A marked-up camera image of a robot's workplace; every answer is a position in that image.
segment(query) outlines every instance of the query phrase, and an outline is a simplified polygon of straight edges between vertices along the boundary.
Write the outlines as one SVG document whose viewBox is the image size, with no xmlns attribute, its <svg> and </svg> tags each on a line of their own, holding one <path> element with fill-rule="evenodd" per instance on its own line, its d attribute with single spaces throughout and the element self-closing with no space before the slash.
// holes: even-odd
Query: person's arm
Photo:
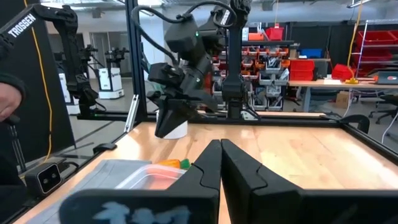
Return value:
<svg viewBox="0 0 398 224">
<path fill-rule="evenodd" d="M 10 117 L 24 98 L 24 83 L 17 77 L 0 73 L 0 122 Z"/>
<path fill-rule="evenodd" d="M 25 90 L 25 84 L 22 80 L 19 78 L 15 77 L 14 75 L 9 75 L 6 73 L 0 73 L 0 83 L 8 84 L 10 86 L 13 86 L 19 92 L 21 93 L 22 100 L 26 97 L 26 90 Z"/>
</svg>

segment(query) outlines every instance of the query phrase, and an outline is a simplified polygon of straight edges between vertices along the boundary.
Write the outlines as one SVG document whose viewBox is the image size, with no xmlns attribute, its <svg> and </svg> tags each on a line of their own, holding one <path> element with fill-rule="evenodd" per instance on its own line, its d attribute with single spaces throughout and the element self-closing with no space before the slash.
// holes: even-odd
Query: box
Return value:
<svg viewBox="0 0 398 224">
<path fill-rule="evenodd" d="M 349 92 L 348 91 L 340 91 L 336 97 L 335 107 L 347 109 L 348 102 L 349 102 Z"/>
<path fill-rule="evenodd" d="M 116 189 L 165 190 L 184 173 L 183 169 L 149 164 L 132 173 Z"/>
</svg>

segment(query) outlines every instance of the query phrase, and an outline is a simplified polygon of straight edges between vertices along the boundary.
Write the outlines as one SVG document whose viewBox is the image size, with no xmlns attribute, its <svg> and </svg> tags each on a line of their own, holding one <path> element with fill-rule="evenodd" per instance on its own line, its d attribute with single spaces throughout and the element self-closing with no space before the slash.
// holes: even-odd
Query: yellow object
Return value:
<svg viewBox="0 0 398 224">
<path fill-rule="evenodd" d="M 358 84 L 359 81 L 356 78 L 350 78 L 349 80 L 345 81 L 346 84 Z"/>
<path fill-rule="evenodd" d="M 349 84 L 358 84 L 359 83 L 359 81 L 357 81 L 355 79 L 355 74 L 354 74 L 354 71 L 351 69 L 351 67 L 349 65 L 349 61 L 351 60 L 351 54 L 353 52 L 353 45 L 354 45 L 356 29 L 358 28 L 359 22 L 361 20 L 362 6 L 363 6 L 363 0 L 361 0 L 361 4 L 359 5 L 358 17 L 356 18 L 356 23 L 355 23 L 354 31 L 353 31 L 353 38 L 351 39 L 351 44 L 349 45 L 349 54 L 348 54 L 348 60 L 347 60 L 347 67 L 348 67 L 349 71 L 351 72 L 351 74 L 353 76 L 350 80 L 346 80 L 346 83 L 349 83 Z"/>
<path fill-rule="evenodd" d="M 27 7 L 27 0 L 24 0 L 24 4 L 25 4 L 25 7 Z M 37 41 L 36 33 L 35 33 L 35 30 L 34 30 L 33 27 L 32 27 L 32 35 L 33 35 L 33 40 L 34 40 L 35 46 L 36 46 L 37 56 L 39 58 L 39 65 L 40 65 L 40 71 L 41 71 L 41 74 L 42 74 L 44 93 L 45 93 L 45 97 L 47 99 L 47 104 L 49 106 L 49 114 L 50 114 L 50 121 L 49 121 L 49 149 L 48 149 L 47 155 L 46 155 L 46 157 L 45 157 L 45 159 L 43 161 L 43 162 L 45 162 L 45 161 L 47 161 L 47 159 L 49 159 L 49 157 L 51 155 L 51 150 L 52 150 L 52 137 L 51 137 L 51 133 L 52 133 L 52 107 L 51 107 L 51 101 L 50 101 L 50 97 L 49 97 L 49 92 L 47 91 L 47 83 L 45 81 L 42 54 L 40 53 L 39 43 Z"/>
<path fill-rule="evenodd" d="M 167 159 L 164 161 L 160 161 L 157 164 L 163 165 L 163 166 L 169 166 L 169 167 L 174 167 L 174 168 L 180 168 L 180 161 L 178 159 Z"/>
</svg>

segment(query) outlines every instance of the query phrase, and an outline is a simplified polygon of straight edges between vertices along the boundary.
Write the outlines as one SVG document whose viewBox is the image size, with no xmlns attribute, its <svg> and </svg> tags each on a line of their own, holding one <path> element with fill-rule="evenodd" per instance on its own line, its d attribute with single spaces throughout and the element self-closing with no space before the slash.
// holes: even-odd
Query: white container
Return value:
<svg viewBox="0 0 398 224">
<path fill-rule="evenodd" d="M 133 172 L 115 189 L 165 190 L 185 172 L 183 169 L 149 164 Z"/>
<path fill-rule="evenodd" d="M 159 110 L 156 111 L 156 122 L 159 117 Z M 188 121 L 180 124 L 172 132 L 168 133 L 163 139 L 180 139 L 188 134 Z"/>
</svg>

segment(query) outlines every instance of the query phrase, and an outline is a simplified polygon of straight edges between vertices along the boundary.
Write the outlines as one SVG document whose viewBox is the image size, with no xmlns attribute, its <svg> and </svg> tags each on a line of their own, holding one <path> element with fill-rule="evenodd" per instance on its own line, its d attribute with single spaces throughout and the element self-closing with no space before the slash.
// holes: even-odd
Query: clear plastic lid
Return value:
<svg viewBox="0 0 398 224">
<path fill-rule="evenodd" d="M 165 190 L 186 170 L 157 164 L 141 167 L 122 181 L 116 189 Z"/>
</svg>

